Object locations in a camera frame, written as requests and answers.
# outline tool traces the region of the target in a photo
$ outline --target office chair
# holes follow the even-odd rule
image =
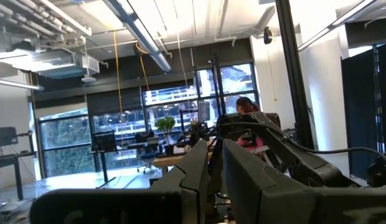
[[[158,137],[154,137],[154,132],[152,130],[146,133],[136,133],[135,134],[136,143],[147,143],[147,146],[144,146],[144,153],[141,150],[138,150],[138,158],[141,159],[144,164],[139,166],[136,170],[140,172],[139,168],[144,167],[143,174],[146,174],[146,169],[151,169],[153,161],[158,155]]]

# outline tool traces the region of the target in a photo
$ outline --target pink shirt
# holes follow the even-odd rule
[[[263,146],[263,141],[262,141],[262,139],[260,139],[260,138],[257,137],[256,140],[257,140],[257,145],[256,145],[256,146],[245,147],[245,148],[248,149],[249,151],[251,151],[251,150],[257,149],[257,148],[259,148],[259,147],[262,147],[262,146]],[[240,137],[240,138],[237,140],[237,144],[238,144],[239,146],[243,146],[243,147],[244,147],[244,145],[248,144],[248,142],[247,142],[247,141],[244,141],[244,140],[242,139],[242,137]]]

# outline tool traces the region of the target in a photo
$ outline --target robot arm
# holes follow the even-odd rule
[[[251,129],[281,160],[277,169],[310,187],[360,187],[344,177],[340,170],[321,157],[305,151],[285,134],[265,113],[255,112],[245,115],[228,114],[218,119],[217,132],[222,138],[236,139],[242,132]]]

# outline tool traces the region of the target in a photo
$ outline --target woman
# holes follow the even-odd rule
[[[247,113],[251,113],[251,112],[256,112],[256,111],[259,111],[259,107],[254,104],[248,97],[240,97],[239,99],[237,99],[236,101],[236,111],[239,113],[239,114],[247,114]],[[262,147],[263,146],[263,141],[262,139],[260,138],[256,138],[256,146],[248,146],[248,145],[251,145],[252,142],[251,141],[245,141],[243,140],[242,137],[240,137],[238,140],[237,140],[237,144],[239,144],[240,146],[243,146],[245,148],[247,148],[249,151],[253,151],[259,147]]]

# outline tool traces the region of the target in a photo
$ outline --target green plant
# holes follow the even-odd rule
[[[165,118],[158,119],[154,124],[159,131],[162,131],[166,137],[166,141],[169,144],[168,137],[171,133],[172,128],[175,126],[175,119],[167,116]]]

